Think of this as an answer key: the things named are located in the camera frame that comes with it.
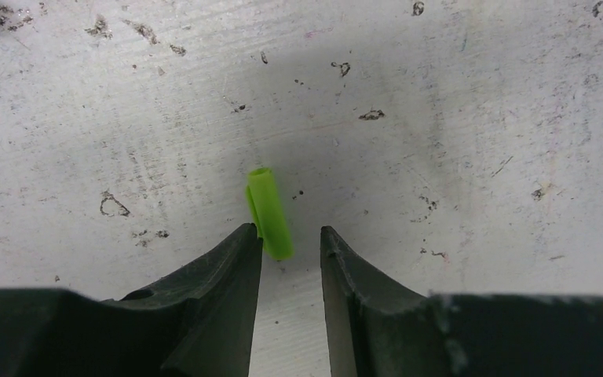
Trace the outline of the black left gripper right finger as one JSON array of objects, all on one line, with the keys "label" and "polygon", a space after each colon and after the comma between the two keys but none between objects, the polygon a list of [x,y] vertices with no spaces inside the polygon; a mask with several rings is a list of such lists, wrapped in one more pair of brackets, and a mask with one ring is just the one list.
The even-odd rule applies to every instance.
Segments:
[{"label": "black left gripper right finger", "polygon": [[426,297],[329,226],[320,264],[334,376],[603,376],[603,297]]}]

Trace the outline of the green marker cap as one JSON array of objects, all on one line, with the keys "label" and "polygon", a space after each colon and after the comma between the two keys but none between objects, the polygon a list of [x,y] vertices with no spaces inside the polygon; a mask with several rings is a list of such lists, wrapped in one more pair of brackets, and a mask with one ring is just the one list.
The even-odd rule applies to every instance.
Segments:
[{"label": "green marker cap", "polygon": [[245,194],[264,252],[277,261],[292,258],[292,237],[272,170],[252,170],[247,175]]}]

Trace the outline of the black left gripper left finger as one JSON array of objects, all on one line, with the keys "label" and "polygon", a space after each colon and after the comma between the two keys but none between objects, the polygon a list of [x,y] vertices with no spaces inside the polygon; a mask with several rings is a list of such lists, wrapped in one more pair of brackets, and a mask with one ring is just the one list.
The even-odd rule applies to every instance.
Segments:
[{"label": "black left gripper left finger", "polygon": [[0,288],[0,376],[246,376],[261,261],[244,224],[120,300]]}]

